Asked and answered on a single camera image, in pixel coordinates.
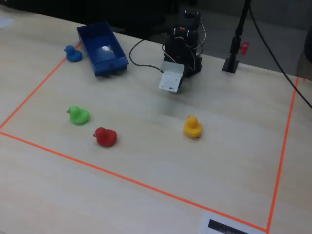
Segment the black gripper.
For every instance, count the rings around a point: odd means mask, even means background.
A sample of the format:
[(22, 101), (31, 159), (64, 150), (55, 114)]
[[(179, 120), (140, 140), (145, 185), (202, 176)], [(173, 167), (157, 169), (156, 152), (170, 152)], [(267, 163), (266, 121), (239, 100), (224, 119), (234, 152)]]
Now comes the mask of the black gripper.
[(193, 76), (195, 74), (195, 71), (192, 70), (189, 66), (188, 67), (184, 67), (184, 72), (182, 75), (182, 78), (180, 80), (179, 86), (178, 86), (178, 90), (180, 91), (180, 88), (182, 86), (182, 83), (185, 79), (190, 78), (191, 76)]

